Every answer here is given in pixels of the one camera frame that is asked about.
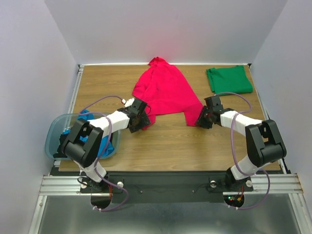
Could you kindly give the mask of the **red t shirt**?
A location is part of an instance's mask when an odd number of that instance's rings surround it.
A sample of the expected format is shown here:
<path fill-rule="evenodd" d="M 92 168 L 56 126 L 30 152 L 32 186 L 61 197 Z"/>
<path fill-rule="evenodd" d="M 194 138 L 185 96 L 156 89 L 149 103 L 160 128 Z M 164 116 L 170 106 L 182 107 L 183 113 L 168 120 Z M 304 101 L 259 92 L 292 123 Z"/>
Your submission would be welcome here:
<path fill-rule="evenodd" d="M 153 58 L 149 65 L 135 84 L 132 95 L 150 106 L 151 124 L 158 115 L 183 113 L 186 125 L 195 126 L 203 105 L 184 75 L 161 57 Z"/>

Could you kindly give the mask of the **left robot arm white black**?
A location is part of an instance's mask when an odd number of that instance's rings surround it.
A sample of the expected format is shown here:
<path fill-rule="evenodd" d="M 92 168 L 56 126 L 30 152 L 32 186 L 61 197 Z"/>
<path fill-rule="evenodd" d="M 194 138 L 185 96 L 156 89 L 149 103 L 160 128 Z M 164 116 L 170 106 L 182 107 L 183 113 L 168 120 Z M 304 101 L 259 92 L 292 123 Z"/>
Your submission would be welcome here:
<path fill-rule="evenodd" d="M 105 152 L 108 143 L 100 151 L 102 139 L 110 141 L 111 134 L 129 129 L 131 133 L 137 132 L 151 124 L 145 111 L 149 105 L 138 99 L 122 100 L 123 108 L 119 108 L 109 115 L 98 119 L 77 119 L 66 138 L 60 141 L 60 153 L 75 162 L 81 171 L 92 180 L 92 187 L 97 192 L 104 192 L 108 185 L 123 190 L 123 183 L 113 184 L 106 178 L 107 171 L 98 162 Z"/>

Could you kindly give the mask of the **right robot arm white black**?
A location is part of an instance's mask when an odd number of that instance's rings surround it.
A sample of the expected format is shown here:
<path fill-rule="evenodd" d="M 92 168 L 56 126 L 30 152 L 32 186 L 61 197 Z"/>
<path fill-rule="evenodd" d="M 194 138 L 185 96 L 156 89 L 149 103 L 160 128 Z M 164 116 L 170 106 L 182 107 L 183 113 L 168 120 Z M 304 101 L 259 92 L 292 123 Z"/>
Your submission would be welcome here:
<path fill-rule="evenodd" d="M 218 95 L 205 98 L 205 102 L 196 121 L 197 126 L 205 129 L 211 129 L 213 125 L 230 128 L 234 166 L 225 173 L 227 189 L 236 190 L 264 166 L 286 156 L 286 146 L 274 120 L 258 120 L 245 116 L 244 111 L 224 108 Z M 234 131 L 246 139 L 247 155 L 240 161 L 235 156 Z"/>

